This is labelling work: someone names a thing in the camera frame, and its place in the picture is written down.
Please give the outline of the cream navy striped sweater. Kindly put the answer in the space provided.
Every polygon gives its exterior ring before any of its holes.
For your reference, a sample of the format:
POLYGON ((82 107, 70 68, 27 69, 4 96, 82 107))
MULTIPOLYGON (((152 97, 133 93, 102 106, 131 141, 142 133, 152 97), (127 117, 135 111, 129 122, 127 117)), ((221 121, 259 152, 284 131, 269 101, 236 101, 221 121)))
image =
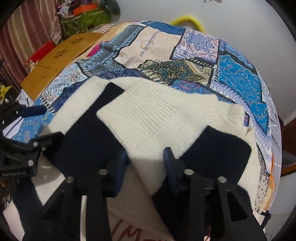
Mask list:
POLYGON ((129 223, 164 235, 152 198, 166 176, 163 151, 170 147, 187 168, 204 177, 224 176, 256 206, 260 164, 255 133, 244 125, 239 104, 215 94, 187 93, 151 80, 92 77, 79 87, 41 134, 62 132, 56 164, 41 156, 40 173, 20 180, 4 210, 17 240, 34 214, 67 175, 96 171, 123 148, 130 159, 119 197, 110 202, 129 223))

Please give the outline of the clutter pile of clothes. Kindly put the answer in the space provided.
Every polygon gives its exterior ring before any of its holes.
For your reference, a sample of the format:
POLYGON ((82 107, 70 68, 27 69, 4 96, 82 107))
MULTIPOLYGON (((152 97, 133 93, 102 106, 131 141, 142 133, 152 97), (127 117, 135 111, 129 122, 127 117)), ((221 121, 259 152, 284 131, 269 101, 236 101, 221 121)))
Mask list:
POLYGON ((57 7, 57 13, 60 16, 70 17, 73 16, 73 11, 81 6, 81 1, 72 0, 72 1, 64 1, 62 5, 57 7))

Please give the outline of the wooden lap desk tray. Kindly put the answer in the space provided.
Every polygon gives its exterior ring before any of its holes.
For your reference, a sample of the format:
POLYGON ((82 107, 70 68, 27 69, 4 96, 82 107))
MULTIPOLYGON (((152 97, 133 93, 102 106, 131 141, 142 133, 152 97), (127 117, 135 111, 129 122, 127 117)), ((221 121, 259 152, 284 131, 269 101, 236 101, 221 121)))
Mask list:
POLYGON ((102 36, 102 33, 79 33, 72 35, 36 64, 34 69, 21 83, 22 89, 35 101, 72 60, 82 55, 102 36))

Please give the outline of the red box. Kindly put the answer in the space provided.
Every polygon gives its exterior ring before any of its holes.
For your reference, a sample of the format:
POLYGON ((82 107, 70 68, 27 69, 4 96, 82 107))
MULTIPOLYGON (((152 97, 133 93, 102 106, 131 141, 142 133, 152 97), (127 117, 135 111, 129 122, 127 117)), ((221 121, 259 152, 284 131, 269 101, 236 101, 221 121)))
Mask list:
POLYGON ((37 63, 41 59, 43 59, 49 52, 51 52, 55 48, 55 43, 53 41, 49 41, 44 44, 40 49, 38 49, 34 54, 32 54, 29 59, 24 63, 24 65, 29 64, 31 61, 37 63))

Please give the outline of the pink striped curtain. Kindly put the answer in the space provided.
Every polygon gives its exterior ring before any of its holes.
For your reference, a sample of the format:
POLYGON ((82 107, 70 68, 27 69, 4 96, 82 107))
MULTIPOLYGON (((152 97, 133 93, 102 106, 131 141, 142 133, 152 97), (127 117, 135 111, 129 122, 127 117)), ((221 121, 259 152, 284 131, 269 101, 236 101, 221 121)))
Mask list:
POLYGON ((25 62, 49 41, 62 38, 57 7, 63 1, 24 1, 1 29, 1 78, 20 91, 25 62))

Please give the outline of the grey checked bed sheet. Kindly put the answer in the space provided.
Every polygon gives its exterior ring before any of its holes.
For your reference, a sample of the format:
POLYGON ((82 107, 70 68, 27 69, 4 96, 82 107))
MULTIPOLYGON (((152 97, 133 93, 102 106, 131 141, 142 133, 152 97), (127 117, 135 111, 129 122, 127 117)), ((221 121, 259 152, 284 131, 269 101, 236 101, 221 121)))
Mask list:
POLYGON ((281 127, 278 113, 275 104, 271 97, 269 97, 269 106, 271 110, 271 145, 273 151, 273 177, 275 186, 278 187, 281 176, 282 165, 282 140, 281 140, 281 127))

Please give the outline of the green fabric storage box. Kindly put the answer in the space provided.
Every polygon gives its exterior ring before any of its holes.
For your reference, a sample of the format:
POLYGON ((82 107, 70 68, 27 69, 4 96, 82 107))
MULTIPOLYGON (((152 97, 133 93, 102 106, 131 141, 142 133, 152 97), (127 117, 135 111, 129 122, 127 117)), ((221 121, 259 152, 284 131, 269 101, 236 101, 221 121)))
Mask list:
POLYGON ((108 23, 110 23, 110 14, 105 8, 96 8, 71 18, 60 15, 62 39, 68 39, 77 33, 86 33, 92 28, 108 23))

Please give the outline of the orange box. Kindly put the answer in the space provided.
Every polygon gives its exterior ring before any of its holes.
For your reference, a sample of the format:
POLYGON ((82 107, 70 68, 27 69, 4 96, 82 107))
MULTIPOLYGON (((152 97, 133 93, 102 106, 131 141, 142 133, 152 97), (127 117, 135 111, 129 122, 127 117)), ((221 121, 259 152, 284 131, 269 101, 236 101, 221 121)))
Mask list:
POLYGON ((91 11, 93 9, 97 9, 98 5, 97 4, 85 4, 83 6, 79 6, 76 9, 73 10, 73 15, 79 15, 81 13, 87 12, 87 11, 91 11))

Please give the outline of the grey plush toy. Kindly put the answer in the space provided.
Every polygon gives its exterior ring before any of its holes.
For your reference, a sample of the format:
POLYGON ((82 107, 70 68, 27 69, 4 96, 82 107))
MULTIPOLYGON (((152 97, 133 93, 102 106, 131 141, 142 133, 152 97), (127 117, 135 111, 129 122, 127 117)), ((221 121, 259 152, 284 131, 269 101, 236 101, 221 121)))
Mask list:
POLYGON ((120 7, 117 0, 100 0, 99 6, 105 7, 113 15, 120 14, 120 7))

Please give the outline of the blue patchwork bedspread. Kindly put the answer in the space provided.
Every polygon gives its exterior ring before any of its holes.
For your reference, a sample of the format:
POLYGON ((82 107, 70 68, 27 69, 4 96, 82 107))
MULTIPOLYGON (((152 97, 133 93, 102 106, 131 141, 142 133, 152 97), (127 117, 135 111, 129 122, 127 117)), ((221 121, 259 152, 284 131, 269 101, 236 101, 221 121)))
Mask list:
POLYGON ((44 115, 25 118, 14 136, 38 136, 67 99, 90 77, 136 76, 188 93, 215 94, 245 109, 245 126, 254 129, 261 173, 255 208, 267 210, 273 195, 273 152, 269 90, 254 65, 224 40, 155 21, 107 24, 103 36, 72 60, 34 101, 44 115))

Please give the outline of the yellow foam tube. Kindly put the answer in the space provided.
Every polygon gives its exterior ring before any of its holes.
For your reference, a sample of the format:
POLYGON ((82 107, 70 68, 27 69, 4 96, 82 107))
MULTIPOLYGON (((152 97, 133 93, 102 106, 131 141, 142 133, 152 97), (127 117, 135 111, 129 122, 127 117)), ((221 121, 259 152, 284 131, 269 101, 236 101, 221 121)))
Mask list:
POLYGON ((191 23, 196 30, 202 33, 206 33, 203 24, 197 18, 191 15, 182 15, 176 18, 175 20, 173 20, 172 22, 170 22, 170 25, 180 26, 181 24, 184 24, 184 23, 191 23))

